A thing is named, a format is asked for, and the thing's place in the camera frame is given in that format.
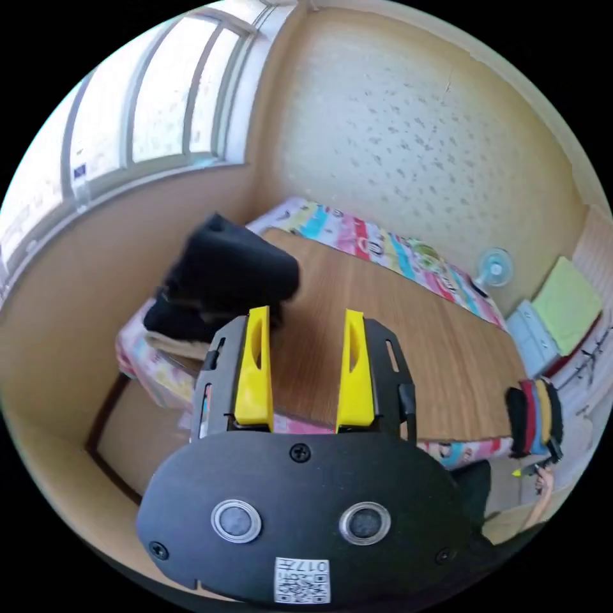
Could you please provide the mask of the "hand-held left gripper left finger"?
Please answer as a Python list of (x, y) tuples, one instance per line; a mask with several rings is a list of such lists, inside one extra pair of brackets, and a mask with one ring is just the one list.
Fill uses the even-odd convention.
[(239, 365), (234, 420), (243, 429), (271, 432), (274, 428), (274, 410), (268, 306), (249, 311)]

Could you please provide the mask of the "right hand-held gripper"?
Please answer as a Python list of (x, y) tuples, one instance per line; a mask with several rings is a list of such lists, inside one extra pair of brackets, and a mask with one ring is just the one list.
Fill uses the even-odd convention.
[[(547, 443), (547, 449), (549, 451), (549, 456), (544, 458), (543, 460), (539, 460), (528, 466), (523, 468), (523, 477), (531, 477), (536, 475), (538, 469), (544, 469), (550, 465), (554, 465), (559, 463), (563, 459), (563, 452), (561, 449), (561, 445), (557, 440), (550, 440)], [(516, 469), (512, 472), (512, 476), (515, 478), (522, 477), (522, 470)]]

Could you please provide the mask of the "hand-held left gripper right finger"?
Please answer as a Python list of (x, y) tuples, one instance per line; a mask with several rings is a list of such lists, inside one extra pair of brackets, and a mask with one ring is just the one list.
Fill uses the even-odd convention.
[(368, 430), (375, 420), (365, 318), (347, 309), (335, 432)]

